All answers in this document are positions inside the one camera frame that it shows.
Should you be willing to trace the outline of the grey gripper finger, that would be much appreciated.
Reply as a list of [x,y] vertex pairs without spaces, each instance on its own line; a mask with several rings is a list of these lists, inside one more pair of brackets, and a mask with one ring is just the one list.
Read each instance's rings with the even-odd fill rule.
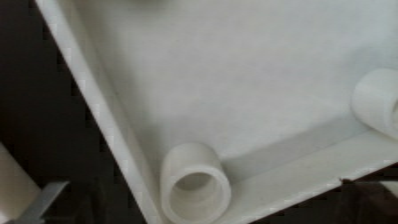
[[13,220],[13,224],[47,224],[45,214],[61,197],[68,185],[68,181],[56,181],[47,184],[29,208],[26,209],[20,217]]

